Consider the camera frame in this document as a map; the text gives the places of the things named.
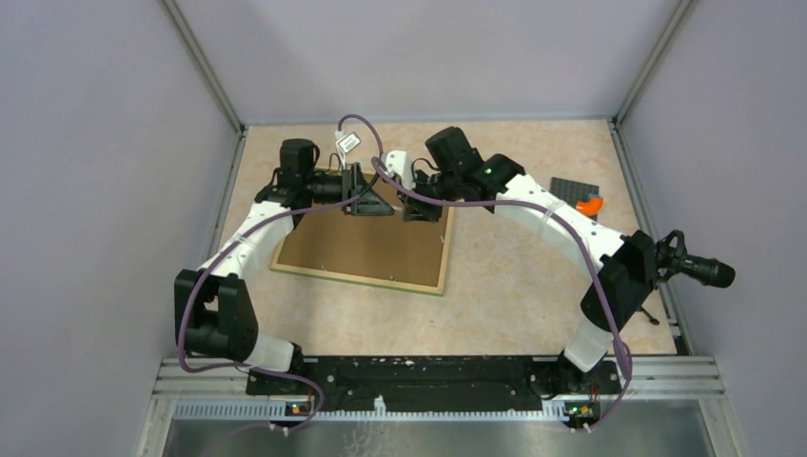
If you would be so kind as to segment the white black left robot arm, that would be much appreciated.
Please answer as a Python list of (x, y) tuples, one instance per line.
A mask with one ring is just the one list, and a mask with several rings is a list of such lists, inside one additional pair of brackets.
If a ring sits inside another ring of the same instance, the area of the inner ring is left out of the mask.
[(174, 300), (181, 355), (269, 370), (269, 382), (288, 394), (304, 384), (305, 368), (294, 361), (293, 343), (261, 331), (249, 284), (305, 215), (339, 209), (348, 216), (385, 217), (395, 210), (373, 190), (360, 165), (339, 173), (319, 170), (320, 149), (311, 140), (286, 139), (279, 156), (244, 222), (210, 259), (176, 276)]

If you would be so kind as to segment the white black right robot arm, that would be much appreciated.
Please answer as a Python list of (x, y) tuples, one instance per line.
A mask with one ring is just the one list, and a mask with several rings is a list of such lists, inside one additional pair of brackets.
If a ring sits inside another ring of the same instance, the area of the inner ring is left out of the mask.
[(543, 188), (525, 168), (497, 153), (487, 159), (458, 127), (425, 142), (433, 174), (414, 167), (403, 151), (383, 163), (405, 191), (404, 218), (436, 221), (442, 201), (482, 202), (492, 214), (530, 230), (563, 254), (592, 284), (581, 299), (583, 318), (551, 368), (548, 392), (583, 392), (619, 332), (656, 287), (656, 244), (641, 230), (631, 235), (600, 225)]

